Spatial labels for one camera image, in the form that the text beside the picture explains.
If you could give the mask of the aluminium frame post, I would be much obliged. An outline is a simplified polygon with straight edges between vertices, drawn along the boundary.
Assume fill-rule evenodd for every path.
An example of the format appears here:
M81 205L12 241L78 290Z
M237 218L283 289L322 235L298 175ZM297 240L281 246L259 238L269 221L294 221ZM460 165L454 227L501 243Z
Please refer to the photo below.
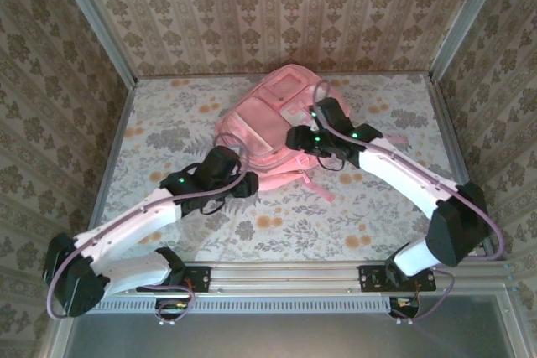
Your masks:
M114 65L128 91L132 91L137 84L136 75L129 67L127 59L120 49L119 43L114 39L112 30L107 24L104 14L100 11L96 0L75 1L96 34L97 39L106 51L107 56Z
M462 3L450 31L430 66L429 73L433 81L438 81L446 73L485 2L486 0L464 0Z

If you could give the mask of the grey steel panel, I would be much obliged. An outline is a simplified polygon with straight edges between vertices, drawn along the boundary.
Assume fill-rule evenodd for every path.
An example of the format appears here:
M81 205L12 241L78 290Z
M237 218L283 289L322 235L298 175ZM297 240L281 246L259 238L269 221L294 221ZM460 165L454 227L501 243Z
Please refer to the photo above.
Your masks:
M514 358L503 332L422 326L365 314L194 314L175 325L148 315L78 319L64 358Z

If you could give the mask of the aluminium front rail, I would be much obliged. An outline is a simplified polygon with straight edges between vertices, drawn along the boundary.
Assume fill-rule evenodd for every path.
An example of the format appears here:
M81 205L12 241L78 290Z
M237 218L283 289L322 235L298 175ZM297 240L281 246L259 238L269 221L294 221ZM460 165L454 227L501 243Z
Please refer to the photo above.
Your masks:
M363 293L358 268L383 262L187 262L211 268L208 294L216 295L340 295ZM462 262L458 267L432 267L436 290L510 288L513 276L505 262ZM373 292L384 294L412 292Z

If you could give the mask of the aluminium side rail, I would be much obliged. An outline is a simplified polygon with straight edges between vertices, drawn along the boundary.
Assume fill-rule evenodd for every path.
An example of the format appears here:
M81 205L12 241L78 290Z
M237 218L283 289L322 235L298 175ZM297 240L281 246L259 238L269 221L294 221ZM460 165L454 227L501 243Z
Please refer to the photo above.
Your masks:
M113 219L110 222L105 222L103 220L103 214L107 204L115 168L117 166L118 155L122 148L125 132L127 131L129 117L133 111L135 94L136 88L134 87L128 92L127 99L123 106L122 115L120 116L117 131L112 142L112 148L107 161L107 166L102 177L101 186L96 198L94 210L91 215L88 227L90 235L101 235L103 230L108 229L110 225L116 222L116 219ZM102 240L104 241L103 245L107 249L101 250L97 244L97 239L90 239L90 246L84 251L85 257L97 257L97 260L95 263L93 263L93 266L99 269L103 269L105 266L112 264L133 245L133 241L129 241L128 239L125 241L120 241L119 245L114 243L114 237L110 239L102 238Z
M456 131L452 125L441 89L428 75L425 78L430 103L435 114L453 178L457 183L465 184L470 181L470 176L467 172L467 167L457 141Z

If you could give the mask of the floral tablecloth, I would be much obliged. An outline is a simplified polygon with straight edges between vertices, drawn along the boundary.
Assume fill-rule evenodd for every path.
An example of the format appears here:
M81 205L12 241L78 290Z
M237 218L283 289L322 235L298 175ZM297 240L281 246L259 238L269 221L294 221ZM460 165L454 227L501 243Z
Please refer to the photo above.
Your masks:
M452 176L427 74L331 75L328 80L350 104L354 124L371 125L417 163ZM135 206L168 174L203 160L217 121L257 83L255 75L141 80L103 220ZM186 261L383 260L428 231L430 222L421 210L375 175L337 160L308 175L333 194L333 201L300 182L229 199L221 210L209 205L146 236L125 257L166 246Z

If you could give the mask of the pink backpack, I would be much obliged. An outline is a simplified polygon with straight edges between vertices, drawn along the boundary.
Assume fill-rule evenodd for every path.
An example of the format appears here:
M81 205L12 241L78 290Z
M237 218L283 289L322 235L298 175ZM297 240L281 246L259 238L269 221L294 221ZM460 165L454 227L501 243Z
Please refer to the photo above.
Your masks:
M246 146L248 168L258 175L259 193L298 182L328 202L335 199L307 174L321 166L317 158L285 145L292 127L320 129L311 108L327 97L336 98L349 118L349 105L326 80L303 66L286 65L266 75L216 124L216 135L225 145Z

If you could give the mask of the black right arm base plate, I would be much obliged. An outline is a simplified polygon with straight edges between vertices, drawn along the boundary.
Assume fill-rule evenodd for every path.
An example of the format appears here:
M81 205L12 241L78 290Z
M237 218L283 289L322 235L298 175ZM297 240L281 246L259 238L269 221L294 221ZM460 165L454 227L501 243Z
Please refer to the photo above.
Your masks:
M409 277L396 267L362 265L358 268L358 274L363 293L433 292L436 290L435 276L430 269Z

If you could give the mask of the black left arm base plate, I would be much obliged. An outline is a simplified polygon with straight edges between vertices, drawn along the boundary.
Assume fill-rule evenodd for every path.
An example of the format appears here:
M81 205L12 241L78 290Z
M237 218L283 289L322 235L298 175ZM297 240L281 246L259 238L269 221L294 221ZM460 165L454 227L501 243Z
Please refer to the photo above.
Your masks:
M167 285L182 286L194 293L208 293L211 283L211 268L186 266L174 270L166 279Z

